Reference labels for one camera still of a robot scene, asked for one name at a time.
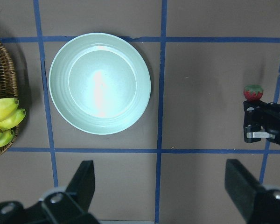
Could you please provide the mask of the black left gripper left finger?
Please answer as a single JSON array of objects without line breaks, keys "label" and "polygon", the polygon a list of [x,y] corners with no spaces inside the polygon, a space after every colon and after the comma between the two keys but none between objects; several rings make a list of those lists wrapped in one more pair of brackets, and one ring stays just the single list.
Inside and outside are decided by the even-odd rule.
[{"label": "black left gripper left finger", "polygon": [[98,224],[88,212],[95,191],[93,161],[83,161],[65,191],[48,194],[29,208],[18,201],[0,203],[0,224]]}]

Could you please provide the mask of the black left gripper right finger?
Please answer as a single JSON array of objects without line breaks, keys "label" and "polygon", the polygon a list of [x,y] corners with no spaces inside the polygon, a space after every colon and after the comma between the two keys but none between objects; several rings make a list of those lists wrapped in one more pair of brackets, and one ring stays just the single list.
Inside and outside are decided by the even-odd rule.
[{"label": "black left gripper right finger", "polygon": [[224,187],[247,224],[280,224],[280,188],[262,185],[239,160],[226,161]]}]

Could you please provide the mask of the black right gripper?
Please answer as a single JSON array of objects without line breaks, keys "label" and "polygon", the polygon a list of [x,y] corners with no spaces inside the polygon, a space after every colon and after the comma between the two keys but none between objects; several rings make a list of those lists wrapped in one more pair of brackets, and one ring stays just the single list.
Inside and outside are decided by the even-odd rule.
[{"label": "black right gripper", "polygon": [[254,143],[267,139],[280,146],[280,103],[244,101],[244,141]]}]

